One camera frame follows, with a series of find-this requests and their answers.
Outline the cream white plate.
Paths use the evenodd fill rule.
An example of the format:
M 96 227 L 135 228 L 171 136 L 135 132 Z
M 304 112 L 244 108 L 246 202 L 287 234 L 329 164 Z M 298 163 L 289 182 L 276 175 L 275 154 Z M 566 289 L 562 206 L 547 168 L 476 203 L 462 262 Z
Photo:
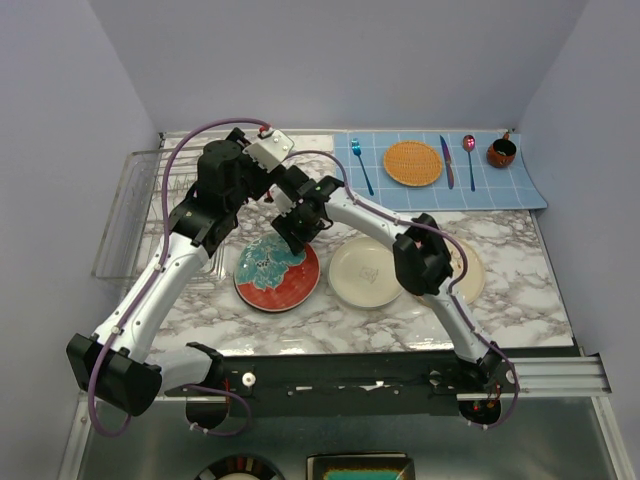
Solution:
M 369 237 L 349 240 L 335 251 L 328 281 L 342 301 L 361 309 L 383 307 L 403 291 L 396 280 L 392 252 Z

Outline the wire dish rack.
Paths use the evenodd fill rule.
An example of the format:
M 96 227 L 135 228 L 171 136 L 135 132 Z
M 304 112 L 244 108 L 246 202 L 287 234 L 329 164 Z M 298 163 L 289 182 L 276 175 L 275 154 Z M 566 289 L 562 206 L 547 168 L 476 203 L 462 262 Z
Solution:
M 92 276 L 130 286 L 154 256 L 163 238 L 162 205 L 173 209 L 196 180 L 197 160 L 204 145 L 222 139 L 223 132 L 200 134 L 181 149 L 173 162 L 162 197 L 164 169 L 179 138 L 169 134 L 157 150 L 131 153 L 124 164 Z

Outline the pink and cream plate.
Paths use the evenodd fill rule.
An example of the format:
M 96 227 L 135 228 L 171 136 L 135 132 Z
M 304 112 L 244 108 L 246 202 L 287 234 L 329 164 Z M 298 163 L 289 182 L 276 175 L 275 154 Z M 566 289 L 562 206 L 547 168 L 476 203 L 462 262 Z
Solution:
M 485 285 L 485 267 L 477 251 L 463 239 L 456 238 L 456 242 L 462 247 L 467 258 L 467 273 L 464 278 L 455 286 L 458 295 L 467 303 L 472 304 L 477 300 Z M 453 269 L 452 278 L 457 278 L 463 270 L 463 259 L 460 251 L 449 240 L 445 241 Z

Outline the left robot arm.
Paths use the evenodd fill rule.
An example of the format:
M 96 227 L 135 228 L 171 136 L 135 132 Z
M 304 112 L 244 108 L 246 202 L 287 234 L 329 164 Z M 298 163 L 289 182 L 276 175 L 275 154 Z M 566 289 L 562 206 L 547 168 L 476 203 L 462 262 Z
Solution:
M 280 130 L 262 127 L 254 139 L 238 128 L 207 144 L 196 179 L 182 201 L 169 205 L 162 179 L 163 237 L 120 305 L 92 335 L 66 347 L 79 387 L 129 416 L 139 416 L 160 393 L 169 369 L 147 363 L 154 338 L 189 280 L 204 267 L 250 199 L 258 200 L 284 175 L 294 147 Z

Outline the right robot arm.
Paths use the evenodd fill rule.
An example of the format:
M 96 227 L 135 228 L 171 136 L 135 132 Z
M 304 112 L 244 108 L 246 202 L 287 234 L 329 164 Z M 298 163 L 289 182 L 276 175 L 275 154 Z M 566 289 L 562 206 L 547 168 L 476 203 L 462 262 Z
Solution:
M 508 359 L 472 318 L 457 293 L 461 280 L 453 276 L 449 245 L 458 242 L 435 220 L 423 214 L 412 218 L 383 208 L 351 192 L 345 182 L 325 176 L 316 182 L 296 166 L 278 167 L 274 199 L 280 215 L 273 228 L 300 254 L 320 231 L 335 223 L 347 225 L 387 248 L 393 256 L 397 282 L 421 297 L 436 314 L 461 362 L 462 388 L 494 390 Z

